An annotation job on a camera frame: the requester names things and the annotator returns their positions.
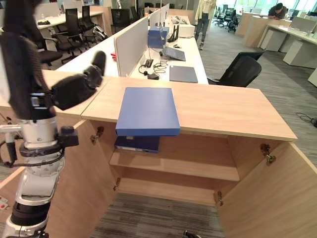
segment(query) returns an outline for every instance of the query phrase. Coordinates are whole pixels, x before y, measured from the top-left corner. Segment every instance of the white desk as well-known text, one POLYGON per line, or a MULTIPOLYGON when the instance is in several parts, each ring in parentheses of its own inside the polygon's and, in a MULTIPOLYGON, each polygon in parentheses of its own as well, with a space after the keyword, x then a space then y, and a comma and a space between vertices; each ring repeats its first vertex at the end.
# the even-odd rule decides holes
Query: white desk
MULTIPOLYGON (((171 23, 171 18, 173 16, 170 15, 166 21, 165 21, 165 26, 169 26, 169 35, 172 34, 173 32, 173 24, 171 23)), ((151 58, 154 60, 153 64, 151 66, 151 68, 142 68, 140 69, 141 72, 147 71, 148 73, 153 73, 153 65, 156 63, 159 63, 160 61, 168 61, 167 62, 167 67, 166 69, 164 69, 165 73, 159 73, 159 79, 160 80, 164 80, 164 81, 169 81, 169 67, 171 65, 176 65, 176 66, 188 66, 188 67, 194 67, 195 72, 196 72, 196 76, 198 79, 198 83, 200 84, 208 84, 207 81, 207 76, 206 76, 206 72, 205 72, 205 68, 202 62, 202 58, 199 54, 199 50, 197 47, 197 43, 195 41, 195 38, 178 38, 177 41, 175 42, 171 42, 171 43, 166 43, 167 46, 173 47, 174 45, 179 45, 182 48, 178 49, 181 51, 185 52, 185 57, 186 57, 186 61, 180 61, 180 60, 175 60, 175 59, 171 59, 171 58, 167 58, 167 57, 161 57, 159 55, 159 51, 161 51, 162 49, 150 49, 147 50, 143 57, 140 59, 139 63, 136 65, 135 69, 133 70, 133 72, 131 73, 130 77, 131 78, 144 78, 147 79, 147 76, 144 76, 143 74, 141 74, 139 72, 139 67, 140 65, 144 64, 146 59, 149 59, 149 53, 151 54, 151 58)))
MULTIPOLYGON (((90 11, 90 16, 97 16, 103 13, 104 13, 103 11, 90 11)), ((79 12, 78 19, 81 19, 82 17, 83 17, 82 13, 79 12)), ((45 17, 45 20, 49 21, 50 25, 38 25, 39 30, 49 28, 52 26, 57 26, 60 24, 64 24, 66 22, 66 16, 65 14, 61 14, 60 16, 48 16, 48 17, 45 17)))
MULTIPOLYGON (((104 29, 106 25, 105 18, 103 15, 103 11, 90 11, 90 16, 92 17, 92 21, 101 26, 104 29)), ((82 18, 82 13, 78 13, 78 19, 82 18)), ((50 22, 50 25, 37 25, 38 29, 40 30, 42 36, 44 38, 51 38, 51 33, 49 32, 49 27, 54 27, 60 24, 64 24, 66 22, 65 14, 61 14, 60 16, 49 16, 46 17, 45 20, 50 22)), ((46 46, 50 51, 56 51, 56 47, 53 41, 46 41, 46 46)))
POLYGON ((58 68, 57 71, 82 73, 82 71, 86 69, 92 62, 95 53, 97 51, 103 51, 106 54, 105 75, 118 77, 119 74, 118 74, 117 63, 112 60, 112 56, 111 56, 111 53, 114 53, 113 40, 114 40, 114 35, 110 36, 108 39, 100 42, 99 44, 95 45, 91 49, 82 53, 75 59, 71 60, 70 62, 66 63, 62 67, 58 68))
MULTIPOLYGON (((268 29, 278 30, 288 35, 299 38, 295 40, 290 47, 283 61, 290 65, 306 67, 309 63, 310 67, 317 64, 317 40, 306 36, 306 32, 295 30, 291 27, 268 25, 262 35, 258 47, 261 46, 268 29)), ((317 69, 311 74, 308 81, 317 87, 317 69)))

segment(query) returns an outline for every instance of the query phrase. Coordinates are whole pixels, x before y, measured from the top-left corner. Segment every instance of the cabinet door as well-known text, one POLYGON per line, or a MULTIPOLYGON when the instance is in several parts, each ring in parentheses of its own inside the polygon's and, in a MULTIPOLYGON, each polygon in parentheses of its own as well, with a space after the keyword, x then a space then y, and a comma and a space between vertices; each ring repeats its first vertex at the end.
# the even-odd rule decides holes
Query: cabinet door
MULTIPOLYGON (((96 141, 90 137, 96 131, 90 121, 75 125, 79 146, 65 150, 65 168, 60 174, 58 186, 49 211, 46 231, 52 237, 87 238, 112 203, 116 191, 115 180, 108 159, 96 141)), ((1 183, 0 195, 12 206, 20 168, 1 183)))
POLYGON ((280 144, 224 198, 226 238, 315 238, 317 169, 294 143, 280 144))

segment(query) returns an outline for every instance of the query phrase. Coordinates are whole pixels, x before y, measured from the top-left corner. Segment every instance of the black office chair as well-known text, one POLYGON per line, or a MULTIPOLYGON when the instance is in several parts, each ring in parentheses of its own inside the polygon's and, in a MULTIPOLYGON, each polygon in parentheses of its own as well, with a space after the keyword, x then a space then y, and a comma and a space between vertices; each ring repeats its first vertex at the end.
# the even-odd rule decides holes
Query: black office chair
POLYGON ((71 54, 70 57, 67 57, 61 61, 62 64, 64 64, 64 62, 67 60, 72 60, 77 57, 74 54, 75 49, 78 49, 79 52, 82 53, 80 47, 84 45, 84 42, 80 38, 80 34, 82 32, 78 23, 77 9, 76 8, 66 9, 65 15, 66 15, 65 25, 67 27, 67 32, 59 32, 55 34, 55 37, 59 40, 59 43, 56 45, 57 49, 59 51, 65 51, 71 54), (65 36, 66 41, 62 41, 61 36, 65 36))
POLYGON ((137 13, 137 10, 135 9, 135 7, 130 7, 130 9, 131 9, 131 12, 132 12, 132 20, 131 20, 131 23, 132 22, 136 22, 137 20, 139 20, 140 19, 140 17, 139 17, 139 15, 138 15, 138 13, 137 13))
POLYGON ((225 23, 228 25, 228 23, 231 21, 231 15, 233 12, 234 8, 227 8, 223 17, 223 21, 219 24, 222 25, 221 28, 225 27, 225 23))
POLYGON ((151 2, 145 2, 144 7, 154 7, 154 4, 151 2))
POLYGON ((222 82, 223 80, 227 79, 229 75, 231 74, 232 71, 235 70, 235 67, 237 65, 237 62, 245 56, 249 56, 253 58, 254 60, 258 60, 265 52, 266 50, 263 51, 258 51, 258 52, 240 52, 236 58, 232 61, 231 65, 226 69, 225 73, 221 77, 221 79, 213 79, 212 77, 207 77, 208 83, 209 84, 218 84, 222 82))
POLYGON ((298 13, 299 13, 298 10, 294 10, 293 13, 292 13, 292 16, 291 16, 290 20, 292 21, 293 18, 298 15, 298 13))
POLYGON ((39 50, 43 50, 38 52, 41 63, 46 63, 48 66, 51 66, 53 61, 62 58, 63 54, 61 52, 49 51, 46 46, 46 40, 53 41, 55 45, 57 45, 57 39, 43 38, 40 30, 37 27, 34 27, 31 37, 31 40, 37 45, 37 48, 39 50))
POLYGON ((261 65, 250 56, 241 57, 231 68, 226 78, 217 83, 209 82, 209 84, 233 86, 233 87, 247 87, 260 73, 261 65))
POLYGON ((130 25, 130 9, 111 9, 114 32, 117 27, 127 27, 130 25))
POLYGON ((226 16, 224 17, 224 22, 226 22, 227 24, 224 25, 222 27, 229 27, 230 23, 232 22, 233 18, 237 15, 236 10, 233 8, 227 8, 227 13, 226 16))
POLYGON ((222 14, 225 14, 227 8, 228 8, 228 5, 227 5, 227 4, 224 4, 224 5, 223 5, 223 9, 222 9, 222 14))
POLYGON ((96 43, 97 40, 96 40, 96 37, 94 35, 87 35, 86 33, 90 30, 92 30, 96 24, 93 23, 93 21, 91 20, 91 17, 90 17, 90 6, 83 6, 82 7, 82 19, 81 19, 81 22, 82 24, 80 25, 80 28, 83 32, 83 36, 85 38, 85 42, 87 43, 88 47, 89 46, 89 42, 91 43, 96 43))

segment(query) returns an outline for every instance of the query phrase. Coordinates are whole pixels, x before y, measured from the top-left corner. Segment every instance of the white divider panel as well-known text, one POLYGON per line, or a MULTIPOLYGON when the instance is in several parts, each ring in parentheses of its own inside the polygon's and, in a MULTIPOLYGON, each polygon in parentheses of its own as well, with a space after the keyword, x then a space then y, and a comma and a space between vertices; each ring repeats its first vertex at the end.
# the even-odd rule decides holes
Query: white divider panel
POLYGON ((60 11, 57 2, 38 5, 34 14, 35 19, 42 20, 42 14, 44 17, 58 16, 60 11))
POLYGON ((298 28, 301 31, 308 32, 312 31, 316 26, 316 22, 309 19, 304 19, 301 17, 294 17, 293 21, 290 24, 290 27, 298 28))
POLYGON ((157 23, 159 26, 160 9, 150 14, 150 26, 155 26, 157 23))
POLYGON ((78 12, 82 12, 83 9, 83 4, 81 1, 64 1, 64 8, 66 9, 71 9, 71 8, 77 8, 78 12))
POLYGON ((166 17, 168 17, 168 15, 169 15, 169 3, 168 4, 166 4, 166 17))
POLYGON ((148 48, 148 18, 144 17, 114 35, 118 73, 129 77, 148 48))
POLYGON ((160 23, 163 25, 166 19, 166 5, 160 9, 160 23))

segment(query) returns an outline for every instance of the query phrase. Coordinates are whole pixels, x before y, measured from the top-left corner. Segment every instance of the dark blue binder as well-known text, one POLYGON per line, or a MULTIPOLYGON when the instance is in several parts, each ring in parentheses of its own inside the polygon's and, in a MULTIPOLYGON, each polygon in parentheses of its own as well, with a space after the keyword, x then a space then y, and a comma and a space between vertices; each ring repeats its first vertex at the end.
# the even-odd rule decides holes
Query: dark blue binder
POLYGON ((126 88, 118 136, 176 136, 180 133, 172 89, 126 88))

